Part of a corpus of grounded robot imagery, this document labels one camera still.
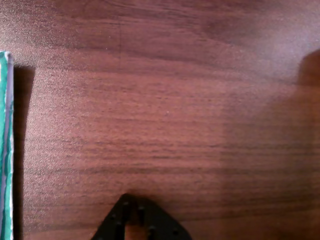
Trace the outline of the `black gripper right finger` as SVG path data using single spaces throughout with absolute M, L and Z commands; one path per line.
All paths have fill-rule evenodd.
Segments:
M 137 200 L 137 216 L 146 230 L 148 240 L 191 240 L 189 232 L 154 201 L 141 197 Z

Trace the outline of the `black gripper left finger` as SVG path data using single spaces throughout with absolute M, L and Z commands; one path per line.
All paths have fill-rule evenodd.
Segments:
M 124 240 L 125 227 L 131 219 L 136 206 L 136 198 L 123 194 L 98 227 L 92 240 Z

